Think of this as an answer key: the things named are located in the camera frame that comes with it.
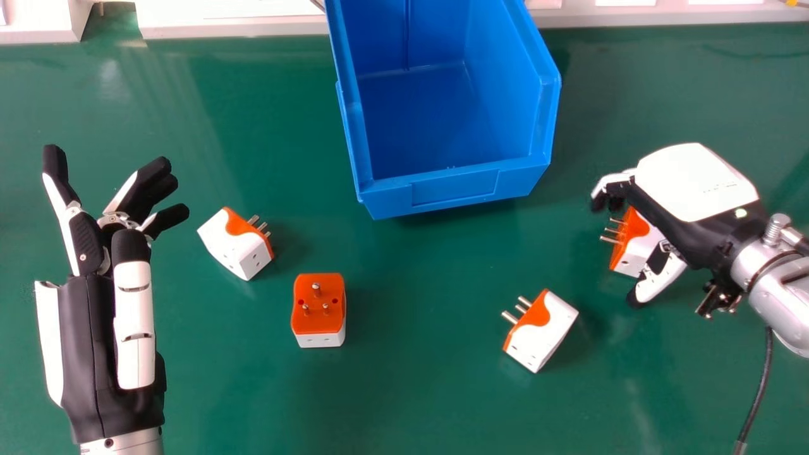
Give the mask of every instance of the blue plastic bin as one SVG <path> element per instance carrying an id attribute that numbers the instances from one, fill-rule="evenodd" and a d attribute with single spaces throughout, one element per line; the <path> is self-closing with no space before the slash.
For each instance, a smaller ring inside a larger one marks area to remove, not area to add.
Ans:
<path id="1" fill-rule="evenodd" d="M 528 195 L 561 76 L 523 0 L 328 0 L 357 197 L 374 219 Z"/>

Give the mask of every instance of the plug pin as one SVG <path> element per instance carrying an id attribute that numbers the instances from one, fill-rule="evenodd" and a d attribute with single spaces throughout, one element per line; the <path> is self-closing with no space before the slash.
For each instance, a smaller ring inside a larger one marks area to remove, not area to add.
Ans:
<path id="1" fill-rule="evenodd" d="M 600 236 L 599 240 L 604 241 L 604 242 L 609 242 L 609 243 L 615 244 L 615 245 L 620 245 L 621 244 L 618 240 L 611 239 L 611 238 L 605 237 L 605 236 Z"/>
<path id="2" fill-rule="evenodd" d="M 509 321 L 511 324 L 517 325 L 517 318 L 512 316 L 511 313 L 504 311 L 500 313 L 500 316 L 502 316 L 506 321 Z"/>

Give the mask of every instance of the cable connector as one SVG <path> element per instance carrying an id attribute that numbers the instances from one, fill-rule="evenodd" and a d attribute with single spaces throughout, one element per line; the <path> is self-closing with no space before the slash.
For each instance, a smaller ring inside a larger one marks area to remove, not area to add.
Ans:
<path id="1" fill-rule="evenodd" d="M 197 229 L 197 234 L 211 256 L 248 281 L 275 258 L 267 223 L 257 227 L 258 220 L 258 215 L 253 215 L 245 221 L 230 208 L 223 207 Z"/>
<path id="2" fill-rule="evenodd" d="M 341 274 L 300 274 L 295 280 L 292 333 L 301 347 L 345 341 L 345 282 Z"/>
<path id="3" fill-rule="evenodd" d="M 611 227 L 604 229 L 602 241 L 613 244 L 609 269 L 637 278 L 663 234 L 630 206 L 623 219 L 610 218 Z"/>
<path id="4" fill-rule="evenodd" d="M 523 296 L 518 300 L 522 305 L 517 304 L 515 308 L 523 314 L 519 319 L 507 311 L 501 313 L 514 324 L 503 350 L 536 373 L 565 339 L 578 310 L 548 289 L 543 290 L 533 303 Z"/>

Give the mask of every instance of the green table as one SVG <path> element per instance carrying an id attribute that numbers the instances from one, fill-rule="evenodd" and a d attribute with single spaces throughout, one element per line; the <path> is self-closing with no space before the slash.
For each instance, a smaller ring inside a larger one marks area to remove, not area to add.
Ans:
<path id="1" fill-rule="evenodd" d="M 0 453 L 76 453 L 44 387 L 32 281 L 68 271 L 40 183 L 47 142 L 98 213 L 169 157 L 192 211 L 152 263 L 167 361 L 166 452 L 729 453 L 764 326 L 693 315 L 692 272 L 643 311 L 608 272 L 598 176 L 703 142 L 809 228 L 806 24 L 554 30 L 564 79 L 553 163 L 524 199 L 374 222 L 357 203 L 324 36 L 149 43 L 132 13 L 80 45 L 0 49 Z M 196 228 L 221 206 L 263 215 L 277 263 L 244 283 Z M 289 328 L 299 273 L 339 271 L 340 349 Z M 550 287 L 581 312 L 540 374 L 501 352 L 498 315 Z M 809 363 L 777 345 L 749 454 L 809 449 Z"/>

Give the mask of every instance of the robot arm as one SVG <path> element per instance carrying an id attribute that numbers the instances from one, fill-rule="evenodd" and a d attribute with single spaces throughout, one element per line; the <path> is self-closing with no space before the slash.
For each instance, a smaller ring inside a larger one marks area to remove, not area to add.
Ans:
<path id="1" fill-rule="evenodd" d="M 148 212 L 176 188 L 171 165 L 160 158 L 137 171 L 110 203 L 118 211 L 97 221 L 70 187 L 59 147 L 45 147 L 42 178 L 73 272 L 62 286 L 34 284 L 48 393 L 82 454 L 161 455 L 166 374 L 155 350 L 150 241 L 188 208 Z"/>
<path id="2" fill-rule="evenodd" d="M 663 248 L 650 255 L 630 304 L 654 298 L 686 266 L 709 269 L 713 279 L 697 314 L 732 313 L 749 295 L 777 337 L 809 357 L 809 242 L 785 215 L 768 217 L 739 171 L 701 144 L 667 147 L 602 178 L 591 193 L 593 211 L 617 211 L 625 202 L 671 246 L 668 255 Z"/>

